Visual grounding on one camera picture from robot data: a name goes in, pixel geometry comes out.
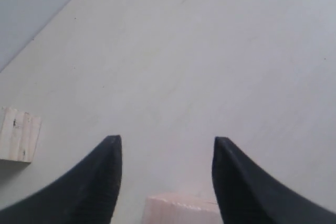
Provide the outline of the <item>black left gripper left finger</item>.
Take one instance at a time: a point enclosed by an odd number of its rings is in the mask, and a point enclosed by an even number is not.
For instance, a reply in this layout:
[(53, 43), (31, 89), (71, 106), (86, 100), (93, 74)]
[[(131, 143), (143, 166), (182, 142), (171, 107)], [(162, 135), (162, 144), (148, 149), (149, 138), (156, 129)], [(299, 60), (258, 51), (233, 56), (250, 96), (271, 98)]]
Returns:
[(122, 179), (122, 142), (107, 136), (50, 185), (1, 210), (1, 223), (110, 223)]

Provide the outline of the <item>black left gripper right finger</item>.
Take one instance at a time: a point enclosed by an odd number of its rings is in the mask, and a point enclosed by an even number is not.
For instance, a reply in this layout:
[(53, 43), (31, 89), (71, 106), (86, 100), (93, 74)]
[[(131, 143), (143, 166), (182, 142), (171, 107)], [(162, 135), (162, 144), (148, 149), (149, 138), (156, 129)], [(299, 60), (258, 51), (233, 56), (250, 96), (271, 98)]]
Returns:
[(212, 181), (223, 223), (335, 223), (335, 213), (291, 190), (227, 137), (216, 137)]

